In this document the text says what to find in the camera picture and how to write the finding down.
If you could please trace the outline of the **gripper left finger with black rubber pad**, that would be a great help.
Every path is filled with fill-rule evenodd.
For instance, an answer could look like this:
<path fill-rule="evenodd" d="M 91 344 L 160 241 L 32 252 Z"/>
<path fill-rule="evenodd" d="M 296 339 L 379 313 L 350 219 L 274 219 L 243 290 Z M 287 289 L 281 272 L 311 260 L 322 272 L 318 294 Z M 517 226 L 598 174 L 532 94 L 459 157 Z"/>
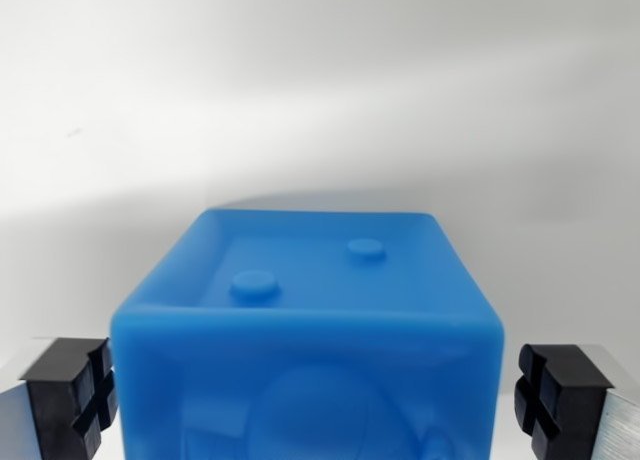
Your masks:
<path fill-rule="evenodd" d="M 1 457 L 92 459 L 117 413 L 107 338 L 35 338 L 1 367 Z"/>

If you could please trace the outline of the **gripper right finger with black rubber pad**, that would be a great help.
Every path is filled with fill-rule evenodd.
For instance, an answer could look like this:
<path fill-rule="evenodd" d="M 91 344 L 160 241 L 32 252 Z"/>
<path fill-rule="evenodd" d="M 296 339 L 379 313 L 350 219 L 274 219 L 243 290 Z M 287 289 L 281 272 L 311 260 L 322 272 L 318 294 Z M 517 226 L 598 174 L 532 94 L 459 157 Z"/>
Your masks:
<path fill-rule="evenodd" d="M 538 459 L 637 459 L 639 380 L 599 345 L 525 344 L 515 415 Z"/>

